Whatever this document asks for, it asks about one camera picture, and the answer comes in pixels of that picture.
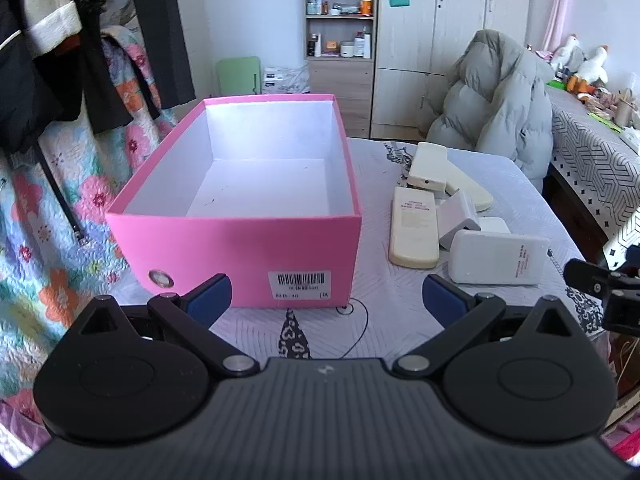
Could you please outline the white rectangular power adapter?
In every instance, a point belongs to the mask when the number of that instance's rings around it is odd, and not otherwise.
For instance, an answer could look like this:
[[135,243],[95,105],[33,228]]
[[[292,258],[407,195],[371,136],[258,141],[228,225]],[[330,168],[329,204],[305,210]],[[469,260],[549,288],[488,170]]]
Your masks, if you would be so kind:
[[549,246],[545,237],[460,231],[451,243],[448,274],[462,285],[538,285]]

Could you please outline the white power bank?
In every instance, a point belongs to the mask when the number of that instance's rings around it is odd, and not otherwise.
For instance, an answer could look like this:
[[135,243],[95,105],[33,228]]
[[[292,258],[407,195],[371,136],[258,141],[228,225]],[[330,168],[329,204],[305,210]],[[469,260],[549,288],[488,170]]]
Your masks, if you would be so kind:
[[480,217],[478,218],[478,224],[480,225],[480,230],[482,232],[500,233],[500,234],[511,233],[511,230],[509,229],[508,225],[503,220],[503,218]]

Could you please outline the white cube charger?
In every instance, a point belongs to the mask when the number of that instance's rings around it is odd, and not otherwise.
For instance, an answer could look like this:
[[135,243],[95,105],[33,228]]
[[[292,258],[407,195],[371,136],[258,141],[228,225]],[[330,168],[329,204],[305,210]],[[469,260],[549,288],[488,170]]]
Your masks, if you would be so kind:
[[454,236],[459,231],[479,231],[478,218],[472,198],[464,191],[458,191],[444,200],[436,210],[439,245],[449,250]]

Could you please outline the cream long remote control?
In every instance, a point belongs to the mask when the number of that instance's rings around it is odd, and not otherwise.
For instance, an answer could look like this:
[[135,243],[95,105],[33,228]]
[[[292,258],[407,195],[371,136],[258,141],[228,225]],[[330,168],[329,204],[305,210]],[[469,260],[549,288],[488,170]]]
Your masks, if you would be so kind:
[[488,211],[494,204],[492,195],[452,162],[447,167],[445,191],[450,196],[459,191],[465,192],[477,212]]

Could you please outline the pink cardboard box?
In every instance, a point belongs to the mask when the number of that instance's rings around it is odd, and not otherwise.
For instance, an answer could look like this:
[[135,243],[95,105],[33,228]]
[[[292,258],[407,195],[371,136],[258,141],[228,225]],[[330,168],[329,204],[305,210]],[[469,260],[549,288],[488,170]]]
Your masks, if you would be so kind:
[[235,307],[343,307],[362,217],[337,99],[263,94],[198,103],[105,217],[154,294],[185,294],[222,273]]

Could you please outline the cream TCL remote control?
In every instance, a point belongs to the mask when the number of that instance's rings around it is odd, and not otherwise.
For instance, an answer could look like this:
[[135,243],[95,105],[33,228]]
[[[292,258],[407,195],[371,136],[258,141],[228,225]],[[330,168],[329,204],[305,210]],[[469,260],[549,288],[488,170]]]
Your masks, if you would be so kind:
[[448,150],[441,145],[421,142],[416,148],[407,183],[413,188],[444,192],[448,182]]

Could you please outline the floral quilt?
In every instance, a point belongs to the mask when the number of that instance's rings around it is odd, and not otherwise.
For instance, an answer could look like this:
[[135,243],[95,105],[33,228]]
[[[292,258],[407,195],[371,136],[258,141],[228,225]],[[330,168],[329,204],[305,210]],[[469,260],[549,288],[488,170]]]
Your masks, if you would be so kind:
[[31,419],[41,365],[89,300],[129,274],[108,206],[175,125],[158,97],[143,42],[102,32],[108,73],[132,121],[101,133],[87,114],[52,122],[32,155],[1,159],[1,399]]

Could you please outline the bunch of keys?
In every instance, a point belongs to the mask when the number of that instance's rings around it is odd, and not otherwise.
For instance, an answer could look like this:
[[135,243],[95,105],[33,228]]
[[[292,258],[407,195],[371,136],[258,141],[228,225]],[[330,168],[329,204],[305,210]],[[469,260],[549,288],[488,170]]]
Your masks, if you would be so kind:
[[386,148],[386,158],[400,168],[400,176],[398,178],[397,185],[401,188],[405,188],[407,186],[413,156],[404,146],[400,146],[395,141],[385,142],[384,146]]

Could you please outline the grey puffer jacket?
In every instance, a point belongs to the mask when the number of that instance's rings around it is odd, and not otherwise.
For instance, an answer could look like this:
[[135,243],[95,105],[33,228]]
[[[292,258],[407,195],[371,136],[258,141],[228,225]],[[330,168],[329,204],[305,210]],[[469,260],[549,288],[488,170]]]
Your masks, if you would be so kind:
[[508,159],[542,189],[553,150],[551,67],[503,32],[481,29],[418,116],[428,142]]

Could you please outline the white goose plush toy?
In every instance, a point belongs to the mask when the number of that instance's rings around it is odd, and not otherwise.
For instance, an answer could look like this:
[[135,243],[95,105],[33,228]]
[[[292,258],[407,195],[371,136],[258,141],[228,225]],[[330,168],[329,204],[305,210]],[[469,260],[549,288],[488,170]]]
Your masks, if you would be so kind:
[[555,75],[560,75],[567,92],[593,93],[598,86],[608,84],[608,73],[604,63],[608,59],[608,46],[602,44],[589,56],[582,52],[575,34],[570,34],[552,54],[550,66]]

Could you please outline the green folding table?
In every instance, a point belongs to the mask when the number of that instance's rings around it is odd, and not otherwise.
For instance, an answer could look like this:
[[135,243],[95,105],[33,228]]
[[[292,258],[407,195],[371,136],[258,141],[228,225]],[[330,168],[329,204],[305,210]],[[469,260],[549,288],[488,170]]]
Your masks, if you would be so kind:
[[222,96],[250,96],[262,93],[260,61],[256,56],[223,58],[216,64]]

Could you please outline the black hanging coat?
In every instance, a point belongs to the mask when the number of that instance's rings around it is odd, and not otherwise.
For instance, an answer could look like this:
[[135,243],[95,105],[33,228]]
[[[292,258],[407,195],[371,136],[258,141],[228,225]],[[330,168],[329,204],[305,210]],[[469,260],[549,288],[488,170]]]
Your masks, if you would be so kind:
[[[159,113],[194,100],[178,0],[132,0]],[[89,115],[96,133],[132,114],[102,50],[104,0],[1,0],[1,148],[28,151],[50,122]]]

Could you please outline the light wooden wardrobe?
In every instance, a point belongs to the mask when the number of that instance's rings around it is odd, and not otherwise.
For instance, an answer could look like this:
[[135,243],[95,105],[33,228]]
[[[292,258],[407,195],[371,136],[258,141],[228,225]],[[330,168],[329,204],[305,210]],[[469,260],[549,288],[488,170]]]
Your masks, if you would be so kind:
[[427,86],[448,73],[476,32],[525,44],[529,0],[378,0],[370,138],[417,141]]

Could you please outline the wooden shelf cabinet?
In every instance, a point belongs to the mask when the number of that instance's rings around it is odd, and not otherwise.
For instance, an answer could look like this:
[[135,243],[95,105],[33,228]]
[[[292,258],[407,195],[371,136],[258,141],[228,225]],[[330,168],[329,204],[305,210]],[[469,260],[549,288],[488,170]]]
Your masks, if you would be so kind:
[[346,134],[371,131],[378,0],[305,0],[305,62],[312,93],[337,99]]

